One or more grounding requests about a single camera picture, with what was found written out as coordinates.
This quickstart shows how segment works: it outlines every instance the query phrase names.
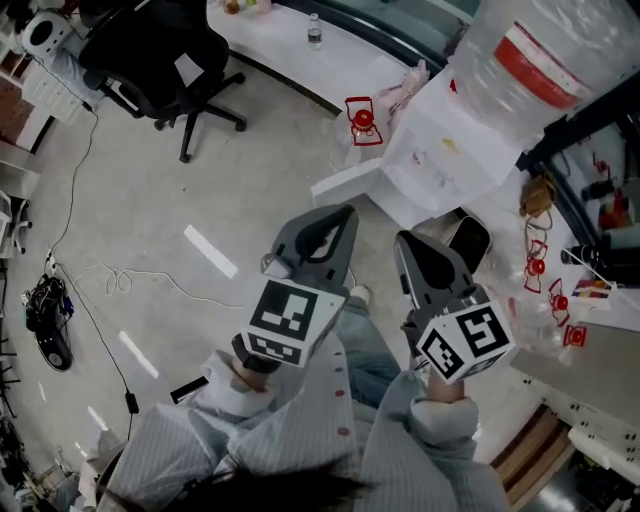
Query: floor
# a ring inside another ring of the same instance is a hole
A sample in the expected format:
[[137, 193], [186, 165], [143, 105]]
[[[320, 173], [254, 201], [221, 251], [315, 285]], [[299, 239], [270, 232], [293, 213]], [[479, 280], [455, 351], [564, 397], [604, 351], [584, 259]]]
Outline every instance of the floor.
[[[233, 62], [247, 81], [225, 91], [218, 101], [248, 118], [248, 130], [201, 116], [189, 165], [178, 161], [184, 121], [175, 130], [153, 129], [103, 101], [91, 153], [75, 186], [69, 231], [56, 258], [72, 276], [103, 262], [111, 267], [168, 272], [189, 293], [241, 304], [251, 294], [259, 270], [280, 227], [313, 207], [309, 187], [331, 173], [326, 134], [331, 115], [276, 80]], [[43, 174], [29, 211], [34, 223], [25, 255], [12, 260], [5, 328], [18, 352], [14, 366], [22, 383], [9, 399], [17, 428], [37, 469], [58, 456], [75, 468], [95, 444], [99, 422], [88, 408], [126, 437], [129, 416], [124, 387], [86, 312], [72, 294], [76, 315], [69, 324], [74, 364], [53, 371], [24, 326], [20, 294], [42, 274], [47, 250], [66, 223], [72, 170], [82, 158], [94, 118], [82, 115], [72, 126], [55, 123], [38, 159]], [[408, 311], [392, 257], [398, 227], [367, 199], [354, 202], [360, 227], [352, 269], [374, 292], [372, 317], [404, 366], [408, 347], [398, 329]], [[419, 229], [438, 235], [447, 219]], [[228, 279], [183, 235], [193, 225], [239, 268]], [[85, 302], [119, 362], [141, 408], [170, 402], [169, 392], [198, 377], [214, 348], [230, 348], [241, 324], [241, 310], [190, 300], [164, 278], [136, 276], [133, 289], [108, 296], [109, 274], [87, 271], [78, 282]], [[120, 341], [121, 332], [157, 369], [154, 378]], [[522, 427], [538, 400], [511, 369], [490, 370], [469, 381], [480, 404], [481, 460], [491, 460]]]

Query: white paper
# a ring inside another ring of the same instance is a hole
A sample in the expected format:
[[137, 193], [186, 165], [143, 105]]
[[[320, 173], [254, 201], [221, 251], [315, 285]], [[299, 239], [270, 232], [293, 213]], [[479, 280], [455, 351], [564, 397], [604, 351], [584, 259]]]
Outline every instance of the white paper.
[[178, 74], [180, 78], [182, 78], [182, 82], [185, 87], [189, 87], [193, 82], [196, 81], [204, 70], [198, 66], [191, 57], [189, 57], [186, 53], [183, 53], [180, 57], [176, 59], [173, 65], [178, 70]]

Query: black and white fiducial cube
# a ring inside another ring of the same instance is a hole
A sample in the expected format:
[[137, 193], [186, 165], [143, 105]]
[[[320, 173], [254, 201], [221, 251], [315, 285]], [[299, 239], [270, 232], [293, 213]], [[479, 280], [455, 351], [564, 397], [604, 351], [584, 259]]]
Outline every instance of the black and white fiducial cube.
[[253, 354], [304, 366], [345, 299], [286, 279], [262, 279], [260, 297], [241, 330], [245, 347]]
[[452, 384], [491, 367], [515, 347], [512, 339], [507, 319], [494, 301], [434, 318], [417, 346]]
[[318, 296], [289, 284], [269, 281], [253, 313], [252, 327], [304, 341]]
[[435, 329], [431, 331], [422, 346], [422, 351], [427, 355], [431, 364], [436, 366], [445, 377], [455, 375], [464, 366], [462, 359]]
[[456, 321], [475, 357], [509, 344], [509, 338], [490, 305], [458, 315]]
[[300, 364], [302, 351], [299, 348], [289, 347], [277, 341], [268, 340], [261, 336], [248, 333], [249, 343], [254, 354], [262, 354], [271, 359], [277, 359], [283, 363]]

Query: water bottle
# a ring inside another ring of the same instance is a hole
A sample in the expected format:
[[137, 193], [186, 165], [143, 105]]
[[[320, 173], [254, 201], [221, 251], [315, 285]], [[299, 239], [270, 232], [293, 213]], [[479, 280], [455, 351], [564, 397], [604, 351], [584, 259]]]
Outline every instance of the water bottle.
[[322, 47], [322, 27], [320, 26], [320, 19], [316, 13], [309, 16], [307, 41], [309, 42], [309, 48], [312, 50], [319, 50]]

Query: wooden panel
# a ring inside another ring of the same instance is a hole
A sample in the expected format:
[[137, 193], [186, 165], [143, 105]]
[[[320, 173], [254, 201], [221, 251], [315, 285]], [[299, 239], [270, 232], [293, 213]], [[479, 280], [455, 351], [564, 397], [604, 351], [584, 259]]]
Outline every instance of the wooden panel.
[[553, 461], [551, 466], [547, 468], [543, 475], [526, 491], [515, 503], [512, 503], [511, 510], [517, 512], [527, 503], [529, 503], [543, 488], [549, 483], [553, 475], [562, 467], [562, 465], [571, 457], [576, 451], [573, 444], [569, 444], [560, 456]]
[[512, 447], [509, 456], [497, 467], [494, 466], [503, 483], [507, 484], [536, 456], [559, 423], [550, 409], [544, 411], [527, 434]]
[[569, 427], [561, 427], [561, 432], [556, 436], [550, 446], [543, 451], [535, 463], [508, 489], [507, 498], [509, 499], [509, 503], [512, 505], [518, 503], [525, 497], [527, 491], [534, 486], [540, 487], [542, 483], [548, 482], [551, 476], [553, 476], [554, 471], [552, 471], [552, 469], [556, 467], [556, 461], [562, 457], [568, 447], [571, 447], [568, 433]]
[[0, 78], [0, 140], [15, 144], [32, 110], [20, 89]]

